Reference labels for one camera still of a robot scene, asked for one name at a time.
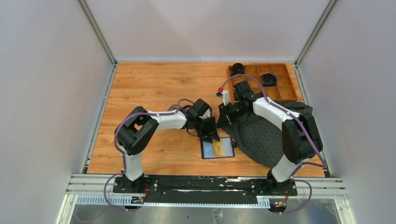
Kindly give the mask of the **black card holder wallet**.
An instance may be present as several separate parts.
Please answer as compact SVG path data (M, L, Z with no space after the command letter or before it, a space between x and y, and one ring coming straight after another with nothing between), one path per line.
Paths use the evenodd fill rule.
M217 159L234 157L234 141L230 137L221 137L220 141L214 139L203 139L201 145L202 159Z

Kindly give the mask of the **pink oval card tray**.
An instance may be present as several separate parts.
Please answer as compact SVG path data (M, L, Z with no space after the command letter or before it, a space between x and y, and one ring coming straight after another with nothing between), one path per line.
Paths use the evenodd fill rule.
M167 109L167 111L168 112L171 112L171 111L183 111L184 110L184 108L180 105L180 104L172 104L168 109Z

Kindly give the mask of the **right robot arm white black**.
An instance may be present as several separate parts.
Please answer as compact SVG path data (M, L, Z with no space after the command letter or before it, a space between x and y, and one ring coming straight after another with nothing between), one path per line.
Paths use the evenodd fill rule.
M270 168L265 190L273 195L284 191L295 173L318 156L325 168L321 152L323 143L311 108L294 102L283 105L262 92L254 93L247 81L235 85L237 101L230 101L228 91L219 87L217 127L223 129L248 157Z

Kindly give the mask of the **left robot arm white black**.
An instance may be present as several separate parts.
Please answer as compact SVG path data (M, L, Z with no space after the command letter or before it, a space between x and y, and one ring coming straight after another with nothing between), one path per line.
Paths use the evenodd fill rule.
M169 129L193 129L200 140L220 140L212 108L200 98L186 106L176 103L165 112L136 107L117 126L113 140L123 159L121 176L126 180L125 187L130 192L137 193L143 187L143 150L157 131Z

